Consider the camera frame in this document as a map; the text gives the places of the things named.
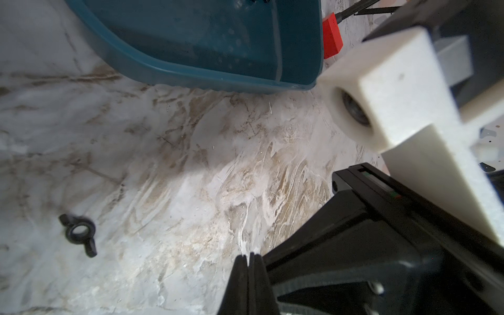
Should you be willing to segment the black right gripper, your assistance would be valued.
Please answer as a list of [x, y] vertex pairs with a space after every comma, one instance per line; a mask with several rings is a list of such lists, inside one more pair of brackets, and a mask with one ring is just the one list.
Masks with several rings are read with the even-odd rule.
[[370, 164], [265, 255], [292, 314], [502, 314], [503, 248]]

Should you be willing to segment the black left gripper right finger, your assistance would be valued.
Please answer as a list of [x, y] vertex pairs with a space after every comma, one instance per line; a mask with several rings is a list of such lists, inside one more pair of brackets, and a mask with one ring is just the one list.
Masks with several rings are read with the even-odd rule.
[[263, 258], [256, 253], [249, 257], [248, 314], [280, 314]]

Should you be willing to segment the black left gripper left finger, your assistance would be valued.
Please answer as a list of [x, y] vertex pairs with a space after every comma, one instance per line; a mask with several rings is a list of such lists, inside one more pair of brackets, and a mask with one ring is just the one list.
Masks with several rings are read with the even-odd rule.
[[248, 260], [244, 255], [235, 258], [218, 315], [248, 314]]

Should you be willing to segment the black wing nut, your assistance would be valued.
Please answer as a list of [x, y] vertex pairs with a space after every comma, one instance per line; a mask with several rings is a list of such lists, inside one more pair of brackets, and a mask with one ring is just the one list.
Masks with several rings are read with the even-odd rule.
[[94, 241], [96, 226], [86, 217], [62, 214], [59, 216], [61, 225], [65, 228], [65, 237], [71, 244], [82, 245], [88, 257], [97, 256], [97, 247]]

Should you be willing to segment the teal plastic storage box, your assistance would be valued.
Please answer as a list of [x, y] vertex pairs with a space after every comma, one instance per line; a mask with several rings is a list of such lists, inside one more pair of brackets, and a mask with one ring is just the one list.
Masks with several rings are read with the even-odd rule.
[[106, 64], [151, 85], [306, 91], [322, 70], [319, 1], [68, 1]]

